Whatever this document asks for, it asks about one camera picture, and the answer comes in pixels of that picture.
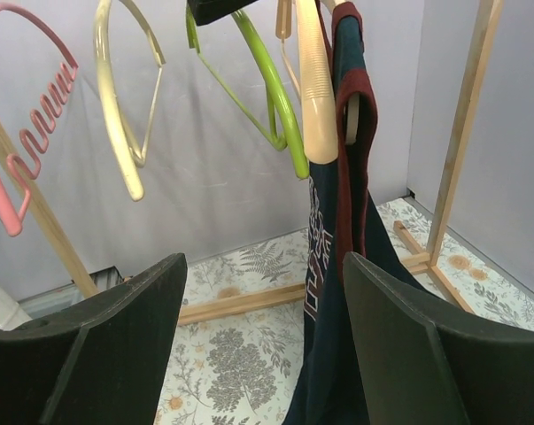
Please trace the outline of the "green hanger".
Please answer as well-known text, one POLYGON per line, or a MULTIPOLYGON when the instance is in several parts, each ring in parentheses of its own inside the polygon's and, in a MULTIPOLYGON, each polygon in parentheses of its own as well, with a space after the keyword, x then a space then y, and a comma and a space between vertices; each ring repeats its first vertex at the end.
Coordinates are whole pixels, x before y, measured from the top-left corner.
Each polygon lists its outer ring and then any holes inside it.
POLYGON ((290 156, 295 174, 300 180, 309 176, 309 165, 304 152, 304 145, 300 133, 298 121, 291 105, 288 93, 282 84, 274 61, 271 59, 265 44, 262 42, 257 30, 248 15, 242 11, 232 12, 231 16, 238 26, 249 50, 259 68, 266 88, 267 112, 269 127, 263 127, 252 113, 239 100, 228 84, 213 70, 204 58, 199 39, 197 36, 197 22, 194 15, 195 7, 191 4, 186 6, 186 31, 189 47, 196 51, 197 56, 205 65, 215 80, 222 86, 233 102, 246 115, 248 120, 277 150, 290 150, 290 156))

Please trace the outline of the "navy tank top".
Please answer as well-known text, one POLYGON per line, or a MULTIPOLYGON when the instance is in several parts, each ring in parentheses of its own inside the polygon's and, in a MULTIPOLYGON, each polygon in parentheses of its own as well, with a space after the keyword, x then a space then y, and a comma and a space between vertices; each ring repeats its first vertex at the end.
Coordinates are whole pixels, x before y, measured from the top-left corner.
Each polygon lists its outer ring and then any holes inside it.
MULTIPOLYGON (((330 71, 331 31, 323 35, 330 71)), ((344 293, 345 254, 357 252, 402 282, 422 288, 400 262, 368 191, 378 112, 367 68, 360 75, 360 90, 356 143, 344 142, 337 122, 337 159, 310 167, 304 355, 286 424, 369 422, 344 293)))

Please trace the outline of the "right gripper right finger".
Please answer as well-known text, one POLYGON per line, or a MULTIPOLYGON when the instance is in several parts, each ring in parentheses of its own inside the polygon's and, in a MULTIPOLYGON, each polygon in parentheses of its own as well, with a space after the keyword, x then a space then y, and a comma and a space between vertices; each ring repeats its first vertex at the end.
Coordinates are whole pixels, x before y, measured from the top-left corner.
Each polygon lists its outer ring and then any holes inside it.
POLYGON ((344 289, 372 424, 534 424, 534 331, 468 313, 359 254, 344 289))

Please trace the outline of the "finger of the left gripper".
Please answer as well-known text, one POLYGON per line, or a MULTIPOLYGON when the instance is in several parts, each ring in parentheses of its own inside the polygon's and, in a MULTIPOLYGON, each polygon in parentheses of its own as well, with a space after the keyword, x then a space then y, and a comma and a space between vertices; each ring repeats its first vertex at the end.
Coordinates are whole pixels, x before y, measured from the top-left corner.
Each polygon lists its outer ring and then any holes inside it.
POLYGON ((188 0, 192 16, 198 26, 205 26, 228 16, 257 0, 188 0))

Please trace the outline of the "cream hanger front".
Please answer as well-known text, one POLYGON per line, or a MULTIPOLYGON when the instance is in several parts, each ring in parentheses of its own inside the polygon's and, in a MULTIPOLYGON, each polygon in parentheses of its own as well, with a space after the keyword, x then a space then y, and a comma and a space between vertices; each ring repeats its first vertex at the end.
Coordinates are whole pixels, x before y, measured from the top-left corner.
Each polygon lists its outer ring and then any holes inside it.
POLYGON ((166 63, 166 59, 156 35, 135 2, 125 1, 123 4, 146 35, 158 68, 155 89, 148 114, 147 128, 141 143, 136 140, 134 131, 120 108, 115 88, 109 42, 111 0, 100 0, 97 4, 94 18, 93 42, 97 70, 97 86, 104 115, 105 128, 128 194, 133 201, 137 202, 144 197, 144 187, 138 170, 146 164, 163 66, 166 63))

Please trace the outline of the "pink hanger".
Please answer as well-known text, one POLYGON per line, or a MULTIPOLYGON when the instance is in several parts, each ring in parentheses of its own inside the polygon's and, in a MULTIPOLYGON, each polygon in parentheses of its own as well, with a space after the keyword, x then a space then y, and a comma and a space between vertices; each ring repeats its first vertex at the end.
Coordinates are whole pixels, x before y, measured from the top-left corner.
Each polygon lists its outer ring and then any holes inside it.
POLYGON ((79 65, 59 36, 32 12, 10 3, 0 3, 0 12, 13 12, 31 22, 50 38, 64 57, 54 80, 40 96, 41 108, 30 111, 30 119, 35 129, 22 128, 19 131, 21 145, 34 161, 34 167, 30 168, 17 153, 10 153, 6 157, 7 172, 23 191, 20 208, 14 206, 0 178, 0 221, 7 234, 15 237, 23 229, 23 221, 32 200, 32 190, 27 182, 35 180, 41 172, 42 163, 39 156, 49 148, 49 135, 56 129, 57 119, 62 115, 63 106, 72 92, 79 65))

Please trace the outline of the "cream hanger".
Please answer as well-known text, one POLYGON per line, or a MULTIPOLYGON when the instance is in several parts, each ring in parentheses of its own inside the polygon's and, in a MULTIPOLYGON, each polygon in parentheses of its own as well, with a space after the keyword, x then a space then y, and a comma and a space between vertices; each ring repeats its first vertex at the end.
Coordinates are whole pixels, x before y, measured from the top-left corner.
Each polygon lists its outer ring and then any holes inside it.
POLYGON ((141 143, 136 140, 134 131, 120 108, 115 88, 109 42, 111 0, 100 0, 97 4, 94 18, 93 42, 97 70, 97 86, 104 115, 105 128, 128 194, 133 201, 137 202, 144 197, 144 187, 138 170, 146 164, 163 66, 166 63, 166 59, 156 35, 135 2, 125 1, 123 4, 146 35, 158 68, 155 89, 148 114, 147 128, 141 143))
POLYGON ((351 1, 323 1, 332 18, 330 65, 338 129, 347 145, 356 143, 360 124, 360 75, 366 69, 360 14, 351 1))
POLYGON ((281 41, 282 60, 300 98, 305 155, 325 165, 338 157, 336 107, 321 23, 314 1, 279 0, 275 35, 281 41), (292 16, 297 16, 299 75, 295 75, 285 51, 292 16))

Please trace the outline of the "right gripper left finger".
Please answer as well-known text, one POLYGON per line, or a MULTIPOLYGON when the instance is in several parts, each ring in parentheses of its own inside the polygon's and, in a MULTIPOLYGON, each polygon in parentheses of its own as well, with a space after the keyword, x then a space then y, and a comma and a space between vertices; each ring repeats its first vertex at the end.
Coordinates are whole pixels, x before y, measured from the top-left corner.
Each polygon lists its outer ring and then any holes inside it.
POLYGON ((171 254, 62 311, 0 329, 0 424, 152 424, 188 266, 171 254))

